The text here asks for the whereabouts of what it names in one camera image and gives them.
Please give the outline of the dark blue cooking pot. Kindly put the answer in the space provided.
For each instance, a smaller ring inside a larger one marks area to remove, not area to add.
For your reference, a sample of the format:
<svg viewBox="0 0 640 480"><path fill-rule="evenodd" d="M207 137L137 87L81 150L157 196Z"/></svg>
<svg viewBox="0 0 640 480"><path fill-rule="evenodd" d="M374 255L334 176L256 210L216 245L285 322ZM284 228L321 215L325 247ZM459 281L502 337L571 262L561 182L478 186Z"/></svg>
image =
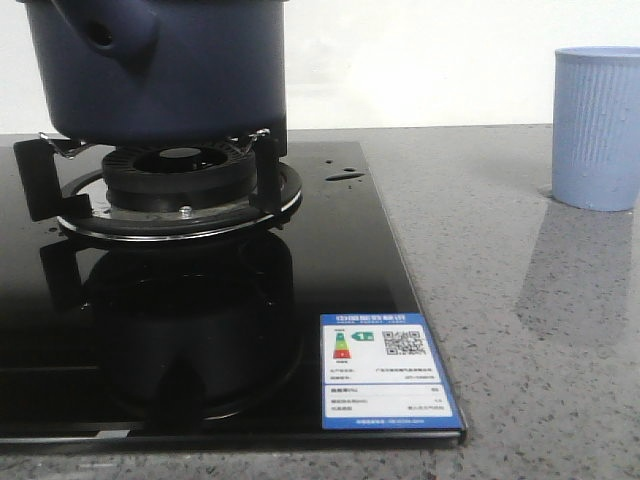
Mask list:
<svg viewBox="0 0 640 480"><path fill-rule="evenodd" d="M153 146L286 138L280 1L28 1L54 128Z"/></svg>

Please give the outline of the blue energy label sticker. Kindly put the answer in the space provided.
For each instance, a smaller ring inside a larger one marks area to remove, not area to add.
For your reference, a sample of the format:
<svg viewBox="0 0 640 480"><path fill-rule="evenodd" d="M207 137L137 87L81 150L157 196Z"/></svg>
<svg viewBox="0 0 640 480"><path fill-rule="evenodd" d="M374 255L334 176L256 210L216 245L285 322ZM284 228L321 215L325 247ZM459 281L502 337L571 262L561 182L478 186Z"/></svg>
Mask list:
<svg viewBox="0 0 640 480"><path fill-rule="evenodd" d="M320 316L325 430L464 429L424 316Z"/></svg>

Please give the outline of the black metal pot support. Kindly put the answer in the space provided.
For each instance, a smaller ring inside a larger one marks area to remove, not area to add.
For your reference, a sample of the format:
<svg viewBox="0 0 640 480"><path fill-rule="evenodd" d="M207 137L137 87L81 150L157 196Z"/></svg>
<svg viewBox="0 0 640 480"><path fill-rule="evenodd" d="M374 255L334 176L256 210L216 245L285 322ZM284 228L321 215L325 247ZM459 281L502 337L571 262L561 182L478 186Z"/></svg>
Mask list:
<svg viewBox="0 0 640 480"><path fill-rule="evenodd" d="M32 220L54 218L67 232L106 242L152 243L232 235L288 222L302 198L298 173L281 162L277 139L268 130L239 138L191 145L227 142L241 153L255 154L256 185L245 197L209 208L183 206L175 212L142 212L113 205L99 169L61 185L57 157L73 159L89 144L41 135L14 145L16 162Z"/></svg>

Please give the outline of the black glass gas stove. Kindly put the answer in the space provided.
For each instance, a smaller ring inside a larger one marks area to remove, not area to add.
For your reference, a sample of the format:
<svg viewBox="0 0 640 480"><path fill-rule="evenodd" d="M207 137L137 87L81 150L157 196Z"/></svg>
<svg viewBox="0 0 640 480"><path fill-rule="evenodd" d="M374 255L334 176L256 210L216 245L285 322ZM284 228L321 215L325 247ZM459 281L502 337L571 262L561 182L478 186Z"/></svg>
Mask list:
<svg viewBox="0 0 640 480"><path fill-rule="evenodd" d="M320 316L421 313L360 146L294 144L282 230L103 246L27 211L1 149L1 449L428 448L467 433L325 430Z"/></svg>

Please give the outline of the black round gas burner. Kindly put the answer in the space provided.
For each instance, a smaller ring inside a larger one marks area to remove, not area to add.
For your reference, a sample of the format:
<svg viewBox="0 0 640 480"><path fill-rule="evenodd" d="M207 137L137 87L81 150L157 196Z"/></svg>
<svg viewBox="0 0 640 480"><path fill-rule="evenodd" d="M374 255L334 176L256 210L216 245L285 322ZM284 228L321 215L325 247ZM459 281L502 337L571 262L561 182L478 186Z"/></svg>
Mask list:
<svg viewBox="0 0 640 480"><path fill-rule="evenodd" d="M175 212L247 196L256 185L255 154L227 142L191 147L123 147L102 160L108 200L119 208Z"/></svg>

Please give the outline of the light blue ribbed cup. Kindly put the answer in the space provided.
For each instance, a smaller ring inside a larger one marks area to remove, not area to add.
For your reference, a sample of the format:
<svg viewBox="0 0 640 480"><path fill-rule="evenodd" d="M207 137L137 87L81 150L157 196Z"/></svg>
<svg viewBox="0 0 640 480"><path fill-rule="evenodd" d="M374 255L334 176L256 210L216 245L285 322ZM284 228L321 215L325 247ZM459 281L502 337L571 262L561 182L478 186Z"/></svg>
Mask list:
<svg viewBox="0 0 640 480"><path fill-rule="evenodd" d="M639 48L555 52L552 196L626 211L639 196Z"/></svg>

